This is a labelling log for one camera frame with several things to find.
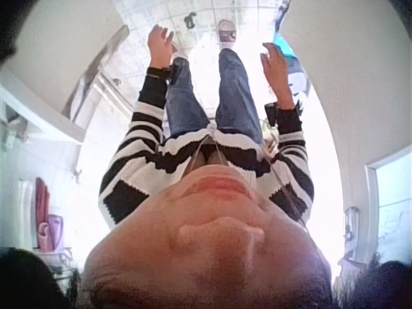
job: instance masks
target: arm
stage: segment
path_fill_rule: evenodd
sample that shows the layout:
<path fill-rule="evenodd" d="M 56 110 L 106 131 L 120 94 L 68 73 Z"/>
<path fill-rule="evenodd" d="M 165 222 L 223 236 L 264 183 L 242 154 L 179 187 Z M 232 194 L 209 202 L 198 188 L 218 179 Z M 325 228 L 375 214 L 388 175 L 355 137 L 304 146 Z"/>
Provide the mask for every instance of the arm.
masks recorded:
<path fill-rule="evenodd" d="M 279 153 L 271 164 L 284 187 L 277 190 L 270 200 L 292 219 L 297 221 L 303 217 L 306 222 L 314 200 L 314 185 L 310 178 L 301 121 L 288 86 L 283 55 L 272 43 L 264 46 L 268 48 L 270 60 L 266 55 L 261 55 L 263 69 L 279 106 Z"/>
<path fill-rule="evenodd" d="M 169 66 L 171 33 L 155 26 L 149 35 L 151 67 Z M 131 187 L 124 180 L 149 162 L 153 162 L 163 137 L 162 122 L 166 103 L 166 81 L 146 76 L 134 110 L 129 131 L 120 143 L 100 186 L 99 207 L 110 227 L 131 214 L 149 195 Z"/>

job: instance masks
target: jeans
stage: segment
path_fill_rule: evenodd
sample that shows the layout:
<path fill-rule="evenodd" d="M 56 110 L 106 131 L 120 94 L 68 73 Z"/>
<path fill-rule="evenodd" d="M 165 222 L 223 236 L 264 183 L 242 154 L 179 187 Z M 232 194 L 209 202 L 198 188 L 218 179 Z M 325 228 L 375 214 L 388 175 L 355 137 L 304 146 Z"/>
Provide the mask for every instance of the jeans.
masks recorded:
<path fill-rule="evenodd" d="M 209 119 L 193 93 L 189 61 L 176 58 L 176 82 L 169 85 L 166 95 L 166 113 L 171 136 L 204 129 Z M 219 55 L 220 103 L 216 124 L 224 133 L 240 133 L 255 143 L 263 141 L 262 129 L 255 103 L 250 93 L 246 69 L 239 56 L 230 49 Z"/>

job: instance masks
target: blue object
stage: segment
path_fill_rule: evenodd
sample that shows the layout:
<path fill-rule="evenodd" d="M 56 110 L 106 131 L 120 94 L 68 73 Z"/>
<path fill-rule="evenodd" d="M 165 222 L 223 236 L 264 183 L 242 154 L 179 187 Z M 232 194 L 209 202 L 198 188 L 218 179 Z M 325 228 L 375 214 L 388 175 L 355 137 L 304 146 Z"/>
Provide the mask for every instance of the blue object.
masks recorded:
<path fill-rule="evenodd" d="M 285 38 L 281 34 L 275 33 L 273 43 L 281 49 L 283 55 L 297 58 L 290 45 L 286 42 Z"/>

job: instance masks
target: sleeve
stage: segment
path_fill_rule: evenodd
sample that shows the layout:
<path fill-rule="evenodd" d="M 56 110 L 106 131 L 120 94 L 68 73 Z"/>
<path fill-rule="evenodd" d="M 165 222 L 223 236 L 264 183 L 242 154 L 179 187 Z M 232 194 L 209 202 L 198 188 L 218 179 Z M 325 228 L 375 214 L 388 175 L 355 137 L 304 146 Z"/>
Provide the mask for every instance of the sleeve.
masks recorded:
<path fill-rule="evenodd" d="M 100 185 L 99 208 L 110 228 L 131 214 L 148 194 L 124 179 L 156 156 L 163 137 L 167 84 L 147 76 L 133 112 L 129 131 L 120 143 Z"/>
<path fill-rule="evenodd" d="M 306 143 L 297 109 L 279 110 L 277 123 L 279 152 L 271 163 L 286 190 L 277 190 L 270 200 L 293 220 L 302 218 L 306 222 L 314 201 L 314 185 L 310 178 Z"/>

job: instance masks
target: mouth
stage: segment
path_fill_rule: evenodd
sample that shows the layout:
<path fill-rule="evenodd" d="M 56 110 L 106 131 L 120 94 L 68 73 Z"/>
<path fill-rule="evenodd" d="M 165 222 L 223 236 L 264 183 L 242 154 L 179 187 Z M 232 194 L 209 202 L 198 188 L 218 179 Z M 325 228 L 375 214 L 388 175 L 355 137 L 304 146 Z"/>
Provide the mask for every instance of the mouth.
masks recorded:
<path fill-rule="evenodd" d="M 240 180 L 229 175 L 206 176 L 192 184 L 183 194 L 189 196 L 204 191 L 229 191 L 242 194 L 253 200 L 253 195 L 249 188 Z"/>

